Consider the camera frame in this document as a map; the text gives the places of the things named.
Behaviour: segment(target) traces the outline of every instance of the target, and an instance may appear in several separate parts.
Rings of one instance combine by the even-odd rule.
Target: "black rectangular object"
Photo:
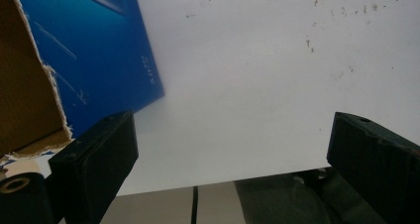
[[[133,114],[124,112],[102,119],[52,157],[66,223],[100,223],[138,156]]]
[[[420,222],[417,145],[369,119],[336,113],[327,160],[386,222]]]

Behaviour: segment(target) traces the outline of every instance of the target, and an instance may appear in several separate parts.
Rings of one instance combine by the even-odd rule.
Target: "white surface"
[[[420,0],[139,1],[166,96],[120,195],[324,167],[336,111],[420,144]]]

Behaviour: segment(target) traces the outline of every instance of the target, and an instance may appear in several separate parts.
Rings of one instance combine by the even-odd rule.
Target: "stained white surface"
[[[139,0],[165,97],[120,195],[327,165],[334,113],[420,144],[420,0]]]

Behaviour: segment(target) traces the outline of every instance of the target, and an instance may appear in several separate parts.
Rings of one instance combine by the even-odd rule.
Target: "torn cardboard edge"
[[[63,147],[68,145],[71,142],[72,132],[71,128],[67,126],[66,117],[64,115],[62,103],[58,94],[57,83],[55,80],[55,71],[53,68],[47,64],[43,63],[41,59],[38,47],[36,45],[35,39],[32,35],[32,30],[28,22],[27,15],[23,10],[22,3],[20,0],[14,0],[15,5],[18,9],[18,12],[21,16],[21,19],[29,35],[29,39],[35,50],[36,57],[39,61],[39,66],[44,70],[47,79],[50,82],[52,94],[55,100],[55,106],[58,110],[59,116],[61,117],[61,129],[59,131],[51,131],[50,134],[40,134],[40,138],[34,141],[32,144],[25,146],[22,149],[19,149],[15,152],[6,155],[0,159],[0,165],[3,165],[5,161],[18,161],[21,159],[30,159],[41,156],[45,152],[56,152],[61,150]]]

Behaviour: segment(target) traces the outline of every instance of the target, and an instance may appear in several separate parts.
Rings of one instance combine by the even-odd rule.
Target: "blue cardboard box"
[[[137,0],[15,3],[73,138],[104,116],[163,96]]]

